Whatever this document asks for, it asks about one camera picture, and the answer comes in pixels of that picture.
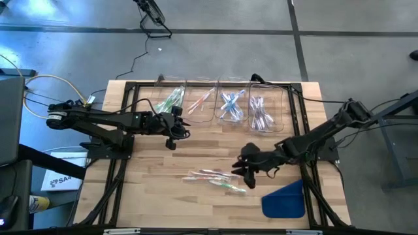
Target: cable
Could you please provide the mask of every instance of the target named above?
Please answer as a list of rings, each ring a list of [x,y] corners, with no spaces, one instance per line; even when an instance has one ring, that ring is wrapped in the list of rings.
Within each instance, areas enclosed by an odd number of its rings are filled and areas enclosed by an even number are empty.
[[[395,125],[418,125],[418,124],[414,124],[414,123],[394,123],[394,124],[383,125],[383,126],[379,126],[379,127],[373,127],[373,128],[361,130],[361,131],[358,131],[358,133],[365,132],[365,131],[371,131],[371,130],[379,129],[379,128],[382,128],[382,127],[391,127],[391,126],[395,126]],[[348,135],[344,136],[342,139],[347,138],[348,136],[352,136],[354,134],[357,134],[357,133],[348,134]]]
[[[274,87],[278,87],[278,88],[280,88],[280,89],[283,89],[283,90],[285,90],[285,91],[289,91],[288,89],[285,89],[285,88],[283,88],[283,87],[281,87],[281,86],[278,86],[278,85],[276,85],[276,84],[273,84],[273,83],[270,83],[270,82],[267,82],[265,85],[270,85],[270,86],[274,86]],[[295,95],[297,95],[297,96],[299,96],[299,97],[301,97],[302,99],[304,99],[304,100],[307,100],[307,101],[314,101],[314,102],[323,102],[323,103],[335,103],[335,104],[344,104],[344,103],[346,103],[346,101],[322,101],[322,100],[315,100],[315,99],[309,99],[309,98],[306,98],[306,97],[304,97],[303,95],[299,95],[296,91],[296,89],[291,85],[291,87],[292,87],[292,89],[290,90],[290,92],[291,93],[293,93],[293,94],[295,94]]]
[[[27,99],[27,100],[32,101],[32,102],[35,102],[35,103],[37,103],[37,104],[41,104],[41,105],[43,105],[43,106],[47,106],[47,107],[49,107],[49,105],[44,104],[44,103],[41,103],[41,102],[39,102],[39,101],[34,101],[34,100],[31,100],[31,99],[26,98],[26,97],[24,97],[24,99]]]
[[[276,177],[276,173],[280,170],[280,168],[276,167],[274,173],[273,173],[273,177],[270,176],[270,174],[268,174],[268,172],[266,172],[267,177],[269,177],[270,179],[274,179]]]
[[[139,9],[139,14],[141,15],[141,21],[142,21],[144,18],[142,17],[141,10],[140,10],[139,6],[138,6],[138,9]],[[143,53],[142,55],[136,56],[136,57],[133,59],[132,66],[131,66],[131,70],[130,70],[130,71],[128,71],[128,72],[124,72],[124,73],[121,73],[121,74],[117,75],[117,76],[115,77],[115,80],[117,80],[120,76],[123,76],[123,75],[126,75],[126,74],[130,74],[131,72],[133,72],[133,67],[135,66],[135,61],[136,61],[137,59],[141,58],[142,56],[144,56],[144,55],[148,54],[148,49],[147,49],[147,46],[146,46],[146,45],[147,45],[147,42],[148,42],[148,39],[150,39],[150,37],[147,35],[147,38],[146,38],[146,40],[145,40],[145,53]]]
[[[75,207],[76,207],[76,203],[77,203],[77,198],[80,196],[80,193],[81,193],[81,188],[82,188],[82,186],[83,186],[83,183],[84,183],[84,180],[81,182],[80,187],[79,187],[79,188],[78,188],[78,190],[77,190],[76,196],[75,196],[75,198],[74,198],[74,203],[72,204],[72,207],[71,207],[70,215],[69,215],[69,217],[68,217],[68,219],[67,219],[67,222],[65,223],[65,226],[66,226],[66,227],[69,225],[70,220],[71,220],[71,218],[72,218],[72,214],[74,213],[74,209],[75,209]]]
[[[20,75],[20,77],[24,77],[23,75],[22,75],[22,72],[20,72],[20,69],[13,63],[13,62],[11,62],[9,59],[7,59],[4,55],[2,55],[2,54],[0,54],[0,56],[1,57],[3,57],[5,60],[7,60],[10,64],[12,64],[13,65],[13,67],[18,71],[18,73],[19,73],[19,75]]]
[[[303,95],[299,95],[296,92],[296,89],[292,85],[290,85],[290,86],[293,88],[293,90],[291,90],[291,92],[293,94],[295,94],[295,95],[297,95],[297,96],[299,96],[302,99],[307,100],[307,101],[323,102],[323,103],[334,103],[334,104],[344,104],[344,103],[346,103],[346,101],[322,101],[322,100],[309,99],[309,98],[304,97]]]
[[[121,108],[121,109],[116,110],[116,111],[114,111],[114,112],[107,112],[107,113],[92,113],[92,112],[81,111],[81,110],[53,110],[53,111],[51,111],[51,112],[79,112],[79,113],[82,113],[82,114],[110,115],[110,114],[117,114],[118,112],[124,111],[124,110],[126,110],[126,109],[128,109],[128,108],[132,107],[132,105],[134,105],[134,104],[136,104],[136,103],[138,103],[138,102],[140,102],[140,101],[147,101],[147,102],[148,102],[148,104],[150,104],[150,108],[151,108],[152,112],[153,112],[155,115],[158,115],[158,113],[155,111],[154,107],[152,106],[151,101],[150,101],[149,99],[147,99],[147,98],[139,99],[139,100],[137,100],[137,101],[135,101],[135,102],[132,102],[132,104],[130,104],[130,105],[128,105],[128,106],[126,106],[125,108]]]
[[[328,161],[328,162],[331,163],[332,165],[334,165],[335,169],[337,169],[338,173],[340,173],[342,189],[345,190],[346,188],[344,187],[344,177],[342,176],[342,172],[341,172],[340,168],[338,167],[338,165],[335,162],[333,162],[333,161]]]
[[[64,78],[60,78],[58,76],[49,75],[49,74],[37,75],[37,76],[34,76],[32,78],[27,79],[26,82],[25,82],[25,85],[28,85],[30,82],[32,82],[33,80],[35,80],[37,78],[55,78],[55,79],[61,80],[65,83],[69,84],[76,91],[77,95],[81,98],[81,100],[83,101],[84,104],[87,103],[86,99],[81,95],[81,93],[77,90],[77,88],[75,88],[68,80],[66,80]],[[47,117],[40,116],[40,115],[34,113],[31,109],[29,109],[29,107],[26,104],[26,99],[24,99],[24,107],[26,108],[26,110],[29,113],[33,114],[34,116],[36,116],[38,118],[42,118],[42,119],[48,119]]]
[[[59,100],[59,99],[54,99],[54,98],[51,98],[51,97],[47,97],[47,96],[45,96],[45,95],[39,95],[39,94],[36,94],[36,93],[34,93],[34,92],[32,92],[32,91],[29,91],[29,90],[25,90],[25,92],[28,92],[28,93],[30,93],[30,94],[37,95],[37,96],[39,96],[39,97],[44,97],[44,98],[47,98],[47,99],[50,99],[50,100],[53,100],[53,101],[65,102],[65,101],[61,101],[61,100]]]
[[[82,94],[79,92],[79,90],[77,90],[77,88],[75,88],[68,80],[64,79],[64,78],[60,78],[58,76],[55,75],[49,75],[49,74],[42,74],[42,75],[36,75],[32,78],[28,78],[26,80],[26,85],[28,85],[30,82],[32,82],[33,80],[37,79],[37,78],[55,78],[58,80],[61,80],[67,84],[69,84],[71,86],[71,88],[77,93],[77,95],[81,98],[81,100],[83,101],[84,104],[87,103],[87,100],[82,96]]]
[[[385,101],[385,102],[383,102],[383,103],[380,103],[380,104],[378,104],[378,105],[376,105],[374,108],[372,108],[370,111],[373,111],[373,110],[375,110],[376,108],[379,108],[380,106],[382,106],[382,105],[384,105],[384,104],[387,104],[388,102],[393,102],[393,101],[399,101],[400,99],[393,99],[393,100],[389,100],[389,101]]]
[[[97,90],[97,91],[93,91],[93,92],[90,94],[90,96],[92,96],[92,95],[94,95],[94,94],[96,94],[96,93],[98,93],[98,92],[102,92],[102,91],[106,91],[106,89],[100,89],[100,90]]]
[[[393,102],[393,101],[399,101],[399,99],[392,99],[392,100],[389,100],[389,101],[385,101],[385,102],[382,102],[382,103],[380,103],[380,104],[378,104],[378,105],[376,105],[375,107],[373,107],[370,111],[371,112],[373,112],[373,110],[375,110],[376,108],[379,108],[380,106],[382,106],[382,105],[384,105],[384,104],[387,104],[387,103],[389,103],[389,102]],[[344,145],[344,146],[340,146],[340,147],[337,147],[337,148],[339,148],[339,149],[343,149],[343,148],[346,148],[346,147],[348,147],[351,143],[353,143],[354,142],[354,140],[356,139],[356,137],[357,137],[357,135],[359,134],[359,132],[360,132],[360,129],[355,133],[355,136],[350,140],[350,142],[348,142],[346,145]]]

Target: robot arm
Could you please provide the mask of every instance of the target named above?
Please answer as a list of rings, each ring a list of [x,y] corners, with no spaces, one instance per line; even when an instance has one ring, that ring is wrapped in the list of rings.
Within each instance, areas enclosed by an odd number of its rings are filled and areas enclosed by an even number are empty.
[[[71,101],[61,104],[51,104],[48,108],[47,126],[52,129],[74,129],[94,137],[92,143],[81,143],[89,151],[89,157],[100,158],[108,150],[123,152],[131,148],[134,134],[163,135],[169,139],[166,147],[176,149],[174,140],[188,138],[190,132],[185,129],[183,119],[180,117],[182,109],[173,106],[171,113],[154,114],[153,112],[105,112],[75,106]],[[107,130],[97,124],[117,127],[116,130]]]
[[[371,116],[372,113],[361,102],[349,99],[330,120],[304,135],[292,136],[278,142],[273,151],[261,151],[255,144],[248,143],[241,149],[238,161],[233,164],[237,169],[232,173],[243,176],[247,186],[253,189],[255,173],[268,173],[273,168],[277,172],[283,164],[295,165],[301,161],[311,161],[312,156],[328,138],[346,127],[361,128],[367,125]]]

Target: wooden tabletop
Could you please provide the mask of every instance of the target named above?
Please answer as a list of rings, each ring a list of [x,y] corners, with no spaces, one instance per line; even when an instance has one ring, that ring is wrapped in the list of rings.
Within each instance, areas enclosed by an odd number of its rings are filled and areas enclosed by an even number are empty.
[[[103,110],[120,109],[126,81],[109,81]],[[317,82],[303,82],[306,98],[321,99]],[[192,87],[186,89],[183,107],[187,108],[208,89]],[[225,88],[224,91],[237,91]],[[153,104],[161,102],[171,90],[143,87],[140,98],[152,98]],[[165,227],[165,228],[308,228],[308,217],[300,219],[270,219],[263,215],[261,197],[300,179],[298,166],[285,165],[274,179],[258,174],[255,189],[248,189],[242,180],[232,184],[247,190],[245,196],[236,195],[207,183],[185,183],[181,178],[190,170],[220,169],[231,171],[236,156],[247,142],[253,142],[261,150],[272,150],[274,144],[293,136],[289,99],[280,91],[251,91],[251,96],[265,98],[267,112],[271,112],[276,126],[273,133],[261,135],[251,129],[249,120],[238,125],[220,123],[216,112],[222,103],[215,95],[205,101],[204,109],[196,109],[192,115],[183,117],[192,124],[188,129],[191,137],[177,141],[177,149],[165,147],[167,137],[135,136],[132,158],[128,161],[118,217],[118,227]],[[243,110],[245,102],[238,103]],[[305,101],[310,128],[327,120],[324,106],[320,102]],[[298,120],[301,120],[297,106]],[[149,110],[145,102],[137,111]],[[103,194],[109,160],[99,160],[87,169],[86,177],[77,206],[74,222],[83,220]],[[350,224],[342,182],[337,170],[330,163],[318,162],[318,171],[324,197],[341,219]],[[319,221],[317,202],[313,198],[315,218]],[[113,197],[110,199],[110,217]]]

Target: clear plastic bin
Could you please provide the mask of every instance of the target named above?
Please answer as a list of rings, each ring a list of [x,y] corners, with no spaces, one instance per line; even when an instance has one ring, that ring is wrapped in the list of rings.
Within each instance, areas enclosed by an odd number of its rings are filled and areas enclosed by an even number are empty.
[[[218,82],[215,117],[219,122],[245,123],[248,120],[249,80],[222,77]]]
[[[155,111],[157,113],[169,113],[173,106],[182,107],[186,84],[184,78],[168,75],[159,76],[150,99]]]
[[[274,85],[251,84],[249,89],[248,124],[259,134],[283,130],[283,89]]]
[[[198,77],[186,82],[182,117],[190,125],[209,125],[214,118],[217,80]]]

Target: gray floor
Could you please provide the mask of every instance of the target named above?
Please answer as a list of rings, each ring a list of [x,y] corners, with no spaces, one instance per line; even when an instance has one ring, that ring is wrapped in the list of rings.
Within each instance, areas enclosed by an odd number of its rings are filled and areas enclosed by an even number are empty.
[[[155,79],[158,74],[194,78],[249,77],[301,81],[286,0],[157,0],[167,25],[175,29],[265,30],[263,35],[175,34],[171,40],[149,40],[149,54],[123,79]],[[299,30],[417,32],[414,0],[294,0]],[[140,16],[132,1],[12,0],[0,27],[9,25],[138,28]],[[319,82],[323,98],[362,101],[367,107],[417,89],[418,63],[408,54],[418,49],[415,37],[301,37],[309,81]],[[132,58],[143,53],[143,34],[41,33],[0,31],[0,54],[20,68],[69,79],[85,96],[103,89],[117,74],[128,71]],[[0,60],[0,67],[10,67]],[[43,78],[30,87],[61,100],[77,99],[62,83]],[[46,99],[34,97],[41,102]],[[30,104],[45,114],[45,107]],[[325,106],[331,117],[338,105]],[[44,150],[76,146],[88,140],[75,131],[54,131],[24,110],[21,143]],[[353,130],[337,135],[342,137]],[[351,220],[356,227],[418,233],[418,187],[384,193],[380,185],[395,180],[379,131],[362,133],[339,151]],[[34,180],[43,179],[34,170]],[[38,213],[37,228],[63,226],[70,207]]]

